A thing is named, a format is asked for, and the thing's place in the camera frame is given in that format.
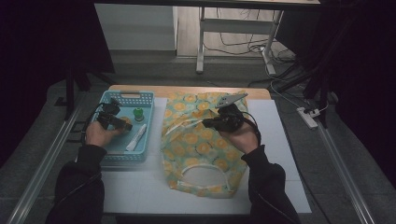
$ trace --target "white tabletop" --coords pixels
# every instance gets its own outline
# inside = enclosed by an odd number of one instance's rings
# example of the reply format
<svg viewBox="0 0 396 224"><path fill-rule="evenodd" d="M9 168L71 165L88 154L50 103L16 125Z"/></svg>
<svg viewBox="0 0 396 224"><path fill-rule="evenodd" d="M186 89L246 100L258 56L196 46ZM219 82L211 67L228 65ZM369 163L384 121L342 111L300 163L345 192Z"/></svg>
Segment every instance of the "white tabletop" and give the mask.
<svg viewBox="0 0 396 224"><path fill-rule="evenodd" d="M262 143L272 163L286 171L286 193L298 213L311 213L282 123L272 100L247 100L249 113L257 120ZM248 169L231 199L210 199L169 189L163 173L160 151L166 98L156 98L149 132L148 157L131 171L103 171L105 213L166 215L249 214Z"/></svg>

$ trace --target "black sleeve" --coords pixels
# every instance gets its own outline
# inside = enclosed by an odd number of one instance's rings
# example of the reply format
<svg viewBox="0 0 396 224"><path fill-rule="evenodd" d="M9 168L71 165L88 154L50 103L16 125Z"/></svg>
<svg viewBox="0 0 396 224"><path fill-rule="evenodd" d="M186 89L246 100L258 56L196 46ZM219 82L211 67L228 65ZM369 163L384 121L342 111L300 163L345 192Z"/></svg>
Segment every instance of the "black sleeve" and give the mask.
<svg viewBox="0 0 396 224"><path fill-rule="evenodd" d="M252 223L301 223L285 193L286 174L278 164L268 161L264 146L242 157L250 168L248 196L252 203Z"/></svg>
<svg viewBox="0 0 396 224"><path fill-rule="evenodd" d="M78 150L77 162L62 168L46 223L101 223L105 188L100 161L105 155L103 148L87 145Z"/></svg>

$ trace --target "power strip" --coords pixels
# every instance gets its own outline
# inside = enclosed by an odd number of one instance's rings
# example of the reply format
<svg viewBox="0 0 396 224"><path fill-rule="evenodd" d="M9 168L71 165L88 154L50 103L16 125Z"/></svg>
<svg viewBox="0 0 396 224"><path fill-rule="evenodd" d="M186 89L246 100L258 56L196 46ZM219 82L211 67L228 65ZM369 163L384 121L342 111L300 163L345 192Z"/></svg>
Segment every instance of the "power strip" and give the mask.
<svg viewBox="0 0 396 224"><path fill-rule="evenodd" d="M303 108L303 107L297 108L297 112L303 118L303 120L305 121L306 125L308 125L308 127L310 129L317 128L318 124L314 121L314 119L312 119L312 117L308 113L305 114L304 111L305 111L305 108Z"/></svg>

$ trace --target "floor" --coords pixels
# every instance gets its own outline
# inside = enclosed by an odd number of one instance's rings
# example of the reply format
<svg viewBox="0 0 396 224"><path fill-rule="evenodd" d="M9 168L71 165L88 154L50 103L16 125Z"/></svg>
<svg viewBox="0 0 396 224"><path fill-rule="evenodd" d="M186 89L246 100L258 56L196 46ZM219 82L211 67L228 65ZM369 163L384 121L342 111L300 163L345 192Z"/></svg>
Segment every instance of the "floor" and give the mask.
<svg viewBox="0 0 396 224"><path fill-rule="evenodd" d="M195 13L193 15L198 18L198 10L194 8L191 8L191 10ZM244 15L241 14L241 11L237 11L235 14ZM193 28L193 26L186 24L180 24L179 26L179 36L182 35L183 26L185 30L187 28L197 29L197 26ZM213 44L211 48L235 50L234 52L246 49L246 46L240 49L222 47L220 40L215 41L214 38L210 41L210 37L207 38L209 41L207 44ZM231 35L227 38L226 41L230 41L230 43L246 40L245 35L237 37L235 40L232 40ZM186 39L185 42L193 43L196 42L196 39ZM116 74L109 76L118 83L135 85L245 88L250 84L252 88L271 90L271 83L274 84L274 87L281 83L273 79L267 80L269 77L263 70L262 59L257 57L255 53L247 57L223 57L228 54L219 55L218 52L207 50L205 52L205 55L208 56L205 58L205 72L198 76L195 74L195 59L193 58L196 47L186 49L183 53L181 53L181 49L180 46L179 57L113 52L112 58L116 67ZM282 73L288 66L290 65L276 64L276 71ZM298 71L293 71L290 75L293 76L297 73ZM108 89L108 85L104 81L94 76L89 76L89 78L92 83L91 90L76 92L77 97L84 96L86 98L77 120L84 120L91 112L92 107L99 101L103 91ZM251 82L255 80L260 80L260 82L252 84ZM299 166L300 176L304 181L305 194L312 209L311 214L300 214L302 223L394 223L394 220L396 220L396 214L394 213L396 209L395 189L382 174L364 145L337 116L334 111L336 102L332 102L327 108L328 131L332 135L333 142L337 146L356 187L359 189L373 221L367 220L364 222L357 215L353 198L337 173L336 165L334 165L329 149L326 148L319 130L308 129L295 110L297 105L308 106L302 98L304 85L305 83L302 83L281 95L275 92L271 94L271 97L276 101L279 116L284 123L290 147L296 164ZM49 88L47 103L30 132L25 135L14 154L0 170L0 223L7 222L29 181L35 174L35 169L51 148L52 141L56 139L56 133L64 125L64 107L54 105L59 97L65 97L64 82L57 83ZM310 104L314 106L316 103L311 101ZM67 139L75 139L76 137L78 137L77 133L67 135ZM32 207L27 209L30 212L26 214L24 223L44 222L52 206L51 201L53 200L56 176L66 161L75 158L77 147L76 144L70 142L61 145L60 154L49 169L46 181L42 186L38 186L38 193L33 198ZM105 214L103 223L116 223L114 214Z"/></svg>

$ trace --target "wall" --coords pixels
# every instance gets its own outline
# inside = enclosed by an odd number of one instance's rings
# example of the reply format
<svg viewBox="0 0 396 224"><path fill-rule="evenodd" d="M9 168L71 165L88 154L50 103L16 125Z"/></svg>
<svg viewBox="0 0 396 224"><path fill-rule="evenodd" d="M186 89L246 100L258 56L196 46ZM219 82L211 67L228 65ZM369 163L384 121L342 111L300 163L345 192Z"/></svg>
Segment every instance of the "wall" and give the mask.
<svg viewBox="0 0 396 224"><path fill-rule="evenodd" d="M112 49L175 50L177 8L95 4Z"/></svg>

